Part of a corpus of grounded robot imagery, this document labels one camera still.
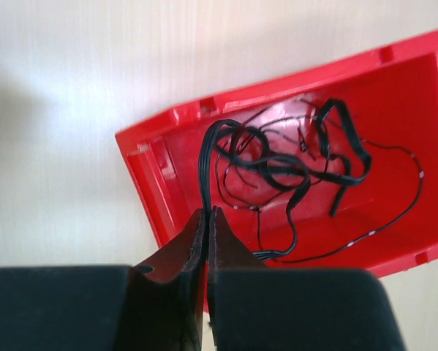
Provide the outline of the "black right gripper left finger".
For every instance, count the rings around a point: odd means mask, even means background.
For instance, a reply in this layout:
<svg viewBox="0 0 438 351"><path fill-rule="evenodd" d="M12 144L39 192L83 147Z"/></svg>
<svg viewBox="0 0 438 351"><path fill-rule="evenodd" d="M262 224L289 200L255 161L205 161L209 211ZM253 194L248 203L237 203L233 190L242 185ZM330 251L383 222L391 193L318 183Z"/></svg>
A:
<svg viewBox="0 0 438 351"><path fill-rule="evenodd" d="M0 268L0 350L199 350L205 226L133 266Z"/></svg>

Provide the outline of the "red plastic bin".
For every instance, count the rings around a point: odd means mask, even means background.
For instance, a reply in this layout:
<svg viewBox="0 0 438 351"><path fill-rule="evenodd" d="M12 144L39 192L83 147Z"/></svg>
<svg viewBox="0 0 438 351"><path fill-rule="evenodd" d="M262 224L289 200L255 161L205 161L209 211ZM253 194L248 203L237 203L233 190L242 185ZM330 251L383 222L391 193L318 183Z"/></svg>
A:
<svg viewBox="0 0 438 351"><path fill-rule="evenodd" d="M318 184L295 209L296 250L274 268L357 267L378 276L438 259L438 30L349 58L171 107L116 134L154 237L167 244L200 207L197 158L216 120L278 121L290 136L343 100L373 158L334 217L336 186Z"/></svg>

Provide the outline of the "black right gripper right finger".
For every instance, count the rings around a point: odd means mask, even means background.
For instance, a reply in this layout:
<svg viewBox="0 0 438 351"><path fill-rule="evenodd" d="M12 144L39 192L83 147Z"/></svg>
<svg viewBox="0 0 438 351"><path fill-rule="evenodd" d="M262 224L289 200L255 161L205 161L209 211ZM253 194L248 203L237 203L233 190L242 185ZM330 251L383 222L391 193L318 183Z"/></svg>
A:
<svg viewBox="0 0 438 351"><path fill-rule="evenodd" d="M384 287L360 269L275 269L208 225L208 308L218 350L404 350Z"/></svg>

